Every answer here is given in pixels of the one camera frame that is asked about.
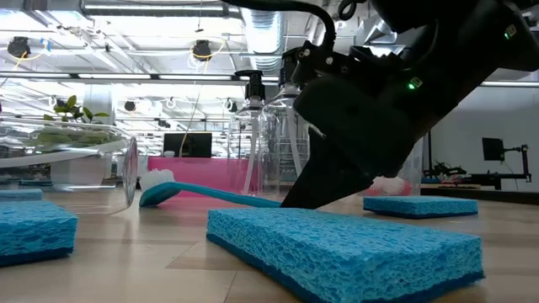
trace computer monitor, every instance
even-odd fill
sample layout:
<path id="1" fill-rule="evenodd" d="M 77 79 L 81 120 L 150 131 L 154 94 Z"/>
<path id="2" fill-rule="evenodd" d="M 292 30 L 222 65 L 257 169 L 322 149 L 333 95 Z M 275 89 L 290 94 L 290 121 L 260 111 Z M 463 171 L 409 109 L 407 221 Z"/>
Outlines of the computer monitor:
<path id="1" fill-rule="evenodd" d="M 167 133 L 164 136 L 163 151 L 173 151 L 179 157 L 179 147 L 184 133 Z M 182 157 L 211 157 L 211 133 L 188 133 L 182 148 Z"/>
<path id="2" fill-rule="evenodd" d="M 504 142 L 501 139 L 483 138 L 483 157 L 485 161 L 504 161 Z"/>

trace clear plastic bottle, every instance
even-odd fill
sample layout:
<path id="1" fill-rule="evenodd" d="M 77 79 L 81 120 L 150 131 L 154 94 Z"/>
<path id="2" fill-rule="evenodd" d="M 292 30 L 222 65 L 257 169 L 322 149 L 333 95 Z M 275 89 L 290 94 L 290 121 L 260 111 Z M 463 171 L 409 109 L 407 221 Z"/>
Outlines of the clear plastic bottle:
<path id="1" fill-rule="evenodd" d="M 41 189 L 76 214 L 113 214 L 133 202 L 136 173 L 136 140 L 124 130 L 0 118 L 0 189 Z"/>
<path id="2" fill-rule="evenodd" d="M 259 187 L 259 116 L 265 98 L 261 71 L 240 71 L 249 77 L 243 107 L 228 126 L 228 167 L 231 188 L 241 194 L 257 194 Z"/>
<path id="3" fill-rule="evenodd" d="M 309 159 L 308 123 L 292 108 L 300 93 L 291 82 L 295 52 L 283 55 L 280 91 L 260 115 L 259 195 L 284 199 Z"/>

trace ceiling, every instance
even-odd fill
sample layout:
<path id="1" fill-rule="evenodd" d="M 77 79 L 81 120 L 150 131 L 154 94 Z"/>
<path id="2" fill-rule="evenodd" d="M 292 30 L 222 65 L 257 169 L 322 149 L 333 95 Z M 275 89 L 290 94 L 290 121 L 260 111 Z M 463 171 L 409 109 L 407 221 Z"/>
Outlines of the ceiling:
<path id="1" fill-rule="evenodd" d="M 310 0 L 335 14 L 340 1 Z M 22 3 L 33 9 L 22 9 Z M 264 37 L 251 38 L 237 8 L 228 8 L 229 17 L 212 16 L 223 3 L 213 0 L 7 0 L 0 3 L 0 70 L 16 72 L 65 73 L 154 73 L 154 74 L 233 74 L 252 69 L 257 58 L 279 58 L 283 51 L 303 44 L 309 33 L 323 35 L 323 26 L 309 22 L 305 13 L 283 13 L 279 51 L 255 56 L 254 43 L 274 43 Z M 335 50 L 348 53 L 360 20 L 376 14 L 360 5 L 355 16 L 338 24 Z M 18 61 L 7 52 L 14 36 L 29 38 L 30 61 Z M 194 60 L 191 47 L 197 40 L 208 40 L 213 53 L 207 64 Z M 277 71 L 266 73 L 276 75 Z M 496 80 L 525 76 L 510 71 L 497 72 Z M 0 78 L 0 84 L 6 80 Z M 8 78 L 0 88 L 2 115 L 40 117 L 54 114 L 52 96 L 77 95 L 83 102 L 84 81 L 33 81 Z M 119 127 L 138 134 L 144 144 L 161 144 L 162 131 L 184 130 L 191 115 L 190 130 L 227 131 L 232 113 L 226 102 L 239 106 L 243 83 L 237 85 L 198 85 L 177 83 L 110 84 L 116 102 Z M 275 94 L 275 88 L 269 89 Z M 135 112 L 124 110 L 127 101 L 141 104 Z M 168 120 L 170 128 L 157 125 L 154 118 Z M 206 123 L 196 120 L 206 119 Z"/>

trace desk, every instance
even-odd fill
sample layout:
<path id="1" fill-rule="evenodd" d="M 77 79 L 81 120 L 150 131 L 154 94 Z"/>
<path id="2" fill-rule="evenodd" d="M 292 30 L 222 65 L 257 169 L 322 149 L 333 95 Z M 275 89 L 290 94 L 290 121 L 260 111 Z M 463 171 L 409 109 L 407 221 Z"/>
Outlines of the desk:
<path id="1" fill-rule="evenodd" d="M 112 216 L 82 217 L 70 258 L 0 268 L 0 302 L 297 302 L 277 283 L 205 240 L 208 209 L 236 205 L 175 199 L 157 209 L 133 205 Z M 373 215 L 361 208 L 361 199 L 353 197 L 323 210 L 483 238 L 487 278 L 437 303 L 539 302 L 539 207 L 481 202 L 480 216 L 421 221 Z"/>

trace blue sponge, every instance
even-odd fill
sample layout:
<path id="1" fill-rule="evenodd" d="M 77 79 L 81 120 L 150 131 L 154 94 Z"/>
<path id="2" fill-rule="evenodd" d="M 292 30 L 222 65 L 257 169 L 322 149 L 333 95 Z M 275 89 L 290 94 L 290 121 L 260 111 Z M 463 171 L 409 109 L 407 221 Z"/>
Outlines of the blue sponge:
<path id="1" fill-rule="evenodd" d="M 433 196 L 364 197 L 363 210 L 409 219 L 437 218 L 476 215 L 478 202 L 473 199 Z"/>
<path id="2" fill-rule="evenodd" d="M 0 266 L 73 252 L 77 217 L 46 201 L 0 202 Z"/>
<path id="3" fill-rule="evenodd" d="M 479 237 L 352 215 L 210 210 L 206 237 L 306 302 L 428 302 L 484 277 Z"/>
<path id="4" fill-rule="evenodd" d="M 0 190 L 0 202 L 39 201 L 43 199 L 41 189 Z"/>

